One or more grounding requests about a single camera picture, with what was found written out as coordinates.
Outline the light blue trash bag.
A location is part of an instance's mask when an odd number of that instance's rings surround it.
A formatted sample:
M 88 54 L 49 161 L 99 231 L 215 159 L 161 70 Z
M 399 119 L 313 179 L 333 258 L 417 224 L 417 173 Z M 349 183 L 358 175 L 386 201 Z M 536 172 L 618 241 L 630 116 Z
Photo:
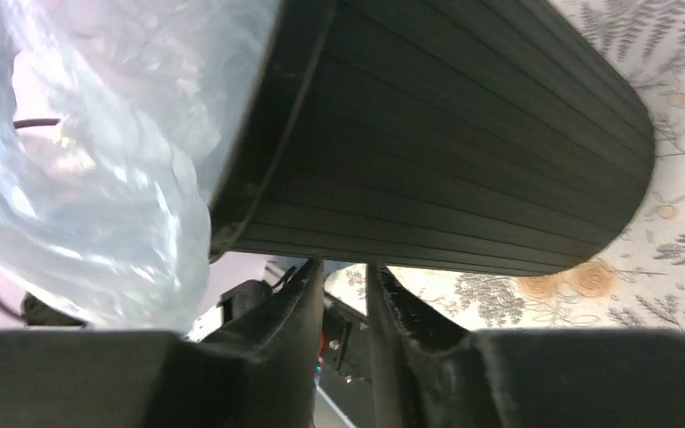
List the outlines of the light blue trash bag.
M 277 1 L 0 1 L 0 266 L 102 328 L 187 331 Z

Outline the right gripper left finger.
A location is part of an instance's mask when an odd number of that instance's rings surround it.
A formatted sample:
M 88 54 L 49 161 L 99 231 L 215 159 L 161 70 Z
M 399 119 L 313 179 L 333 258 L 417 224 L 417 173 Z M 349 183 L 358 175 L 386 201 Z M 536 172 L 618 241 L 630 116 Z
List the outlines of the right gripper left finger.
M 0 427 L 308 427 L 323 295 L 311 259 L 200 343 L 162 331 L 0 331 Z

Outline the black plastic trash bin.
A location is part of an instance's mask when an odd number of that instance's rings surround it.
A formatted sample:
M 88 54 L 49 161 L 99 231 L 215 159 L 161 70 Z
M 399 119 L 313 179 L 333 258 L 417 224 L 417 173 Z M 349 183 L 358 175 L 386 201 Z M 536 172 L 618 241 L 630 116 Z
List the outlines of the black plastic trash bin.
M 648 190 L 647 108 L 547 1 L 282 1 L 266 55 L 213 259 L 549 275 Z

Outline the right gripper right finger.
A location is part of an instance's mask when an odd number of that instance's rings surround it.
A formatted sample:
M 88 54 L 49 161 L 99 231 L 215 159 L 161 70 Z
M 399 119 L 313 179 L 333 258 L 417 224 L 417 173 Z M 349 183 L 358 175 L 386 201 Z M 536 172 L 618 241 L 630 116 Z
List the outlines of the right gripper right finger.
M 685 427 L 685 335 L 469 331 L 367 265 L 380 427 Z

